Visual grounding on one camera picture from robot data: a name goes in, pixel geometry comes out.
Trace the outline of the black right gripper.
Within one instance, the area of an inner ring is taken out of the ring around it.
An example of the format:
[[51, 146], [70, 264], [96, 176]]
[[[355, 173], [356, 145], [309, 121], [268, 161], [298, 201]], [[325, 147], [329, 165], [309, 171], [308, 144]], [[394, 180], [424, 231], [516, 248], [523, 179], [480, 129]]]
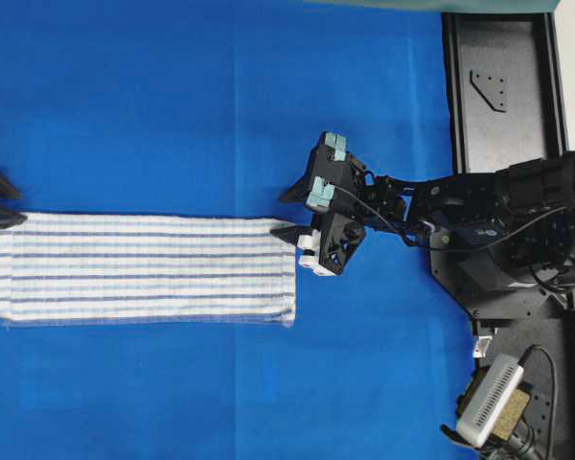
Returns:
[[[365, 185], [366, 166], [346, 151], [347, 167], [327, 213], [313, 212], [311, 227], [289, 225], [274, 228], [270, 234], [301, 251], [298, 264], [317, 276], [338, 276], [366, 236], [361, 223], [364, 212], [357, 198]], [[312, 189], [312, 168], [282, 192], [282, 203], [304, 203]]]

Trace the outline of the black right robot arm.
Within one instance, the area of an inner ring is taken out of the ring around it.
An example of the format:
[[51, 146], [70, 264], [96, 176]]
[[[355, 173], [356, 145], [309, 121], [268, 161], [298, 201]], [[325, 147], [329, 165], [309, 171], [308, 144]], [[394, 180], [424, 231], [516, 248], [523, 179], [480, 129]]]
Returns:
[[375, 230], [451, 263], [448, 289], [467, 311], [499, 292], [534, 291], [561, 305], [575, 294], [575, 151], [406, 181], [320, 143], [281, 200], [312, 219], [273, 236], [299, 248], [300, 264], [319, 276], [342, 274]]

